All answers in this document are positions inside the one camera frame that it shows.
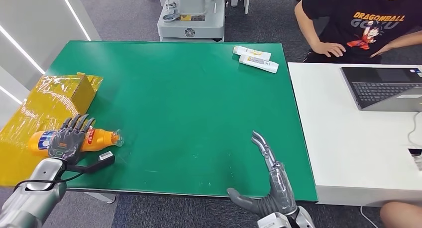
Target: cable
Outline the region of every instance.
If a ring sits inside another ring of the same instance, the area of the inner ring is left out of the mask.
[[[414,133],[414,132],[416,131],[416,118],[418,117],[418,115],[419,115],[420,113],[421,113],[421,112],[416,113],[416,114],[413,116],[413,125],[414,125],[414,127],[413,127],[413,130],[412,130],[412,131],[410,131],[410,132],[408,133],[408,140],[409,140],[409,142],[410,142],[413,146],[415,146],[415,147],[419,147],[419,148],[421,148],[421,147],[422,147],[422,145],[419,145],[419,144],[417,144],[417,143],[414,143],[414,142],[410,139],[410,136],[412,135],[412,133]]]
[[[378,226],[376,225],[376,224],[374,224],[369,218],[367,218],[366,217],[366,215],[365,214],[363,214],[363,211],[362,211],[362,208],[363,208],[363,206],[361,206],[360,207],[360,213],[361,213],[361,215],[365,218],[365,219],[367,219],[375,228],[378,228]]]
[[[55,184],[55,183],[60,183],[60,182],[68,182],[68,181],[71,181],[71,180],[73,180],[73,179],[75,179],[75,178],[78,178],[78,177],[80,177],[81,175],[83,175],[83,174],[85,174],[85,172],[81,172],[81,173],[79,173],[79,174],[77,174],[77,175],[75,175],[75,176],[73,176],[73,177],[71,177],[71,178],[68,178],[68,179],[64,179],[64,180],[54,180],[54,181],[51,181],[51,180],[23,180],[23,181],[20,181],[18,184],[16,184],[16,186],[14,187],[14,189],[13,189],[13,191],[16,191],[16,189],[21,185],[21,184],[23,184],[23,183],[27,183],[27,182],[43,182],[43,183],[53,183],[53,184]]]

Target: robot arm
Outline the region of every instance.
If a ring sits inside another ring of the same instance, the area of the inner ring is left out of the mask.
[[[253,131],[251,140],[264,156],[270,175],[270,192],[266,197],[254,200],[229,188],[227,193],[230,199],[238,206],[259,215],[262,218],[258,221],[260,228],[315,228],[305,208],[296,206],[286,170],[280,162],[275,160],[265,139]]]
[[[98,162],[82,167],[75,164],[80,159],[80,149],[85,133],[94,119],[81,129],[86,114],[76,124],[80,115],[65,121],[48,147],[50,158],[42,160],[29,180],[19,182],[13,194],[4,203],[0,213],[0,228],[40,228],[53,208],[66,192],[66,181],[84,173],[93,173],[114,163],[111,152],[99,156]],[[78,175],[61,180],[64,171],[79,172]]]

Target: dragon ball goku t-shirt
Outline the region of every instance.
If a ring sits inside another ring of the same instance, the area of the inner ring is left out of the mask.
[[[303,0],[310,19],[329,16],[319,39],[342,44],[342,60],[362,61],[422,25],[422,0]]]

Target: led light strip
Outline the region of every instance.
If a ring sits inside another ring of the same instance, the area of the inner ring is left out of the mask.
[[[45,74],[45,71],[35,62],[35,60],[28,55],[28,53],[9,35],[9,33],[0,25],[0,32],[19,50],[25,58],[31,62],[31,64],[39,71],[41,74]]]
[[[22,102],[20,100],[18,100],[15,96],[13,96],[11,93],[9,93],[9,91],[7,91],[5,88],[3,88],[2,86],[0,86],[0,90],[3,91],[5,94],[9,95],[9,97],[11,97],[14,101],[16,101],[18,104],[22,104]]]
[[[79,27],[81,28],[82,32],[87,37],[87,40],[91,41],[91,38],[88,36],[87,31],[85,30],[84,26],[82,25],[81,21],[79,20],[78,16],[76,15],[75,11],[73,10],[72,6],[70,5],[68,0],[65,0],[66,5],[68,6],[70,12],[72,13],[73,17],[75,18],[76,22],[78,23]]]

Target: black cable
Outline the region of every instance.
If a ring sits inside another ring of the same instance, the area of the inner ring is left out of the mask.
[[[22,183],[26,183],[26,182],[43,182],[43,183],[53,183],[53,184],[55,184],[55,183],[60,183],[60,182],[68,182],[68,181],[71,181],[71,180],[73,180],[73,179],[75,179],[75,178],[78,178],[78,177],[80,177],[81,175],[83,175],[83,174],[85,174],[85,172],[81,172],[81,173],[79,173],[79,174],[76,174],[75,176],[73,176],[73,177],[71,177],[71,178],[68,178],[68,179],[64,179],[64,180],[53,180],[53,181],[51,181],[51,180],[23,180],[23,181],[20,181],[18,184],[16,184],[16,186],[14,187],[14,189],[13,189],[13,191],[16,191],[16,189],[22,184]]]

